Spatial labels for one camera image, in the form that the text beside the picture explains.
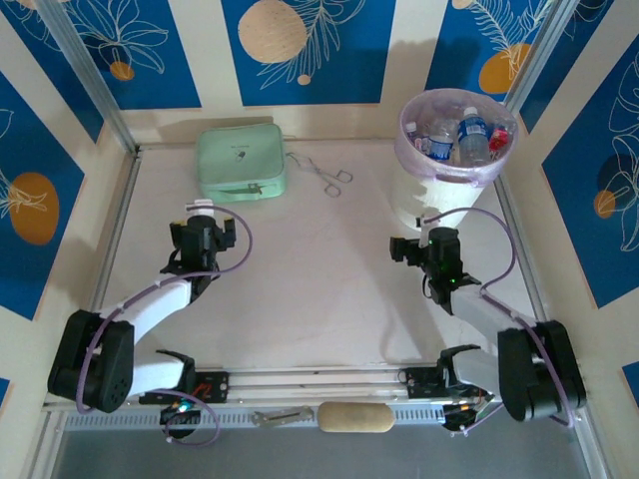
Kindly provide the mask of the blue-label plastic water bottle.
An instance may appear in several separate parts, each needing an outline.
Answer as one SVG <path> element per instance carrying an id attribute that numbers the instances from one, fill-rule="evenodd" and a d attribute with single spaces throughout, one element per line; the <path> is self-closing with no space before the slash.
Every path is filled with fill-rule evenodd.
<path id="1" fill-rule="evenodd" d="M 450 159 L 457 133 L 453 119 L 439 118 L 428 129 L 425 154 L 432 160 L 446 162 Z"/>
<path id="2" fill-rule="evenodd" d="M 487 126 L 475 107 L 463 111 L 457 127 L 459 158 L 465 167 L 478 167 L 490 159 Z"/>

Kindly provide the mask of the white ribbed waste bin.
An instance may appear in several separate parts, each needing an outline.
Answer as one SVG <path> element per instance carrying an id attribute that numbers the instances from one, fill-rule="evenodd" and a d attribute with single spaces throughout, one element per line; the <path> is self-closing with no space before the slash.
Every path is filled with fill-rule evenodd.
<path id="1" fill-rule="evenodd" d="M 432 218 L 449 210 L 473 207 L 484 187 L 450 183 L 442 180 L 421 180 L 402 166 L 393 172 L 389 203 L 397 218 L 418 231 L 417 218 Z"/>

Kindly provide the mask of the purple plastic bin liner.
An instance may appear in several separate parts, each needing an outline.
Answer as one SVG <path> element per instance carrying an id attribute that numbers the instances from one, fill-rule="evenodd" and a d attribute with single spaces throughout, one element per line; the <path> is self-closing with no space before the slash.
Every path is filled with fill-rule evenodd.
<path id="1" fill-rule="evenodd" d="M 489 151 L 490 159 L 484 165 L 465 167 L 461 164 L 457 133 L 450 159 L 446 162 L 432 160 L 425 153 L 420 153 L 405 134 L 404 126 L 407 122 L 417 122 L 427 133 L 432 122 L 439 118 L 453 119 L 458 127 L 467 107 L 477 109 L 486 123 L 488 137 L 496 125 L 505 125 L 510 134 L 508 145 L 498 152 Z M 409 100 L 400 110 L 394 151 L 401 166 L 418 179 L 484 187 L 500 174 L 517 144 L 518 134 L 514 116 L 503 105 L 486 95 L 450 88 L 426 90 Z"/>

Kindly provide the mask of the mint green zip pouch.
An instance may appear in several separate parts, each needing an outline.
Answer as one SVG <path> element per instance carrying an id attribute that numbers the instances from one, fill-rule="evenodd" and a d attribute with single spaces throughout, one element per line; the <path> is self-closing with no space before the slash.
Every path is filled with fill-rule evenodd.
<path id="1" fill-rule="evenodd" d="M 204 131 L 195 155 L 202 195 L 216 204 L 272 199 L 287 189 L 285 144 L 275 124 Z"/>

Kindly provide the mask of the metal tongs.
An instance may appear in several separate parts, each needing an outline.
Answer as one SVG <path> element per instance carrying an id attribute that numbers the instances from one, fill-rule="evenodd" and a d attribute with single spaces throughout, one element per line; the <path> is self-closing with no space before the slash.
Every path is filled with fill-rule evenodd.
<path id="1" fill-rule="evenodd" d="M 331 174 L 319 167 L 313 159 L 308 156 L 295 153 L 287 153 L 287 156 L 292 159 L 302 171 L 312 173 L 322 179 L 325 183 L 323 192 L 332 199 L 336 199 L 341 195 L 341 185 L 350 184 L 353 180 L 353 175 L 350 172 L 339 170 L 336 174 Z"/>

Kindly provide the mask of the slotted metal strip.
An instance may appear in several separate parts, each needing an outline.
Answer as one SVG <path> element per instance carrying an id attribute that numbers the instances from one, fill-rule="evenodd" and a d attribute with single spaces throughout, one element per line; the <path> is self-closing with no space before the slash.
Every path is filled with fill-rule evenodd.
<path id="1" fill-rule="evenodd" d="M 309 406 L 315 412 L 313 422 L 289 424 L 281 426 L 283 428 L 308 427 L 318 428 L 318 406 Z M 399 425 L 442 425 L 448 415 L 444 412 L 441 404 L 390 404 L 395 423 Z M 217 416 L 212 417 L 209 413 L 201 414 L 198 421 L 190 420 L 184 424 L 173 425 L 173 431 L 178 430 L 198 430 L 216 429 L 221 427 L 227 429 L 263 428 L 255 426 L 250 419 L 250 415 L 256 411 L 282 410 L 281 408 L 231 408 L 222 407 L 216 410 Z M 64 429 L 68 432 L 88 432 L 88 431 L 142 431 L 159 430 L 164 425 L 160 424 L 161 411 L 157 407 L 153 408 L 130 408 L 121 409 L 114 413 L 95 412 L 82 415 L 77 412 L 70 413 L 65 422 Z"/>

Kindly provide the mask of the beige cushion pad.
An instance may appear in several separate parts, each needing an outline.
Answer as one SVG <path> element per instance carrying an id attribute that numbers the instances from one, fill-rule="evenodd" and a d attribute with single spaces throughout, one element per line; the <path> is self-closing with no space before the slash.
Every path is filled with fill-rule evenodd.
<path id="1" fill-rule="evenodd" d="M 324 402 L 317 413 L 319 429 L 328 433 L 385 433 L 394 423 L 383 403 Z"/>

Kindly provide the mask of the aluminium table side rail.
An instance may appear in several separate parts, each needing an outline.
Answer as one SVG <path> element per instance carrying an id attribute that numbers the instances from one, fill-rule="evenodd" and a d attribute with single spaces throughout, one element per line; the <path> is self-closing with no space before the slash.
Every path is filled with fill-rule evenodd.
<path id="1" fill-rule="evenodd" d="M 547 303 L 542 288 L 538 282 L 538 274 L 529 247 L 525 241 L 524 229 L 521 223 L 514 197 L 507 178 L 501 174 L 494 182 L 497 197 L 504 214 L 504 218 L 512 233 L 515 250 L 518 254 L 519 268 L 522 274 L 532 311 L 538 322 L 548 322 L 552 317 L 548 313 Z"/>
<path id="2" fill-rule="evenodd" d="M 92 310 L 104 302 L 128 209 L 126 201 L 138 170 L 138 156 L 125 154 L 99 168 L 83 184 L 79 205 L 74 208 L 74 224 L 81 233 L 72 246 L 75 309 Z"/>

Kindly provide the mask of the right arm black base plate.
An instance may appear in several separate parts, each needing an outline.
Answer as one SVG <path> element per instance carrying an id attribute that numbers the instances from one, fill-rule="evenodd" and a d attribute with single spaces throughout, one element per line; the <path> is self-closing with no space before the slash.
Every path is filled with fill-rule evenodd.
<path id="1" fill-rule="evenodd" d="M 410 399 L 445 399 L 492 397 L 474 384 L 463 382 L 454 372 L 435 366 L 408 367 L 398 375 Z"/>

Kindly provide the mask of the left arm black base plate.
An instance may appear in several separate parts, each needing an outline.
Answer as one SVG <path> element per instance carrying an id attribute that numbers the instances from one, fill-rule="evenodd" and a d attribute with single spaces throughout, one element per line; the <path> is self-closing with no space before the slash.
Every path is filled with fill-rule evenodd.
<path id="1" fill-rule="evenodd" d="M 191 379 L 187 379 L 174 391 L 194 396 L 207 404 L 220 404 L 227 401 L 229 394 L 230 374 L 227 371 L 196 371 Z M 169 405 L 179 399 L 166 393 L 147 392 L 139 398 L 141 404 Z"/>

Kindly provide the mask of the aluminium front rail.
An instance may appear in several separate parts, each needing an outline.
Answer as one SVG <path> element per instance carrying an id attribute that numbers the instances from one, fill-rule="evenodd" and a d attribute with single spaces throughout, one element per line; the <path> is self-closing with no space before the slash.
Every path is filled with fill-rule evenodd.
<path id="1" fill-rule="evenodd" d="M 450 399 L 410 399 L 397 378 L 406 367 L 382 369 L 320 369 L 231 372 L 226 402 L 243 400 L 279 402 L 307 398 L 313 402 L 335 399 L 421 400 L 451 403 Z"/>

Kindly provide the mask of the aluminium frame post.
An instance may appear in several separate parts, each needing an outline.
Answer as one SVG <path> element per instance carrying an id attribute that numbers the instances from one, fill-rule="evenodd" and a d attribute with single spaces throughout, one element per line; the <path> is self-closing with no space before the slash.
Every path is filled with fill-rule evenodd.
<path id="1" fill-rule="evenodd" d="M 67 63 L 123 149 L 136 158 L 139 146 L 71 19 L 57 0 L 34 0 L 36 10 Z"/>
<path id="2" fill-rule="evenodd" d="M 530 51 L 504 106 L 531 132 L 591 39 L 612 0 L 527 0 L 522 28 Z"/>

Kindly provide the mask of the metal bracket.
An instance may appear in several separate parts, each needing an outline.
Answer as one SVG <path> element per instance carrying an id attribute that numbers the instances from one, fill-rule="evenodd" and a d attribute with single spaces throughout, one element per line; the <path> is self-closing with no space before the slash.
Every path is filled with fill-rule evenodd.
<path id="1" fill-rule="evenodd" d="M 257 427 L 281 427 L 289 424 L 313 422 L 315 420 L 315 412 L 308 406 L 291 407 L 282 410 L 256 410 L 250 415 L 250 419 Z"/>

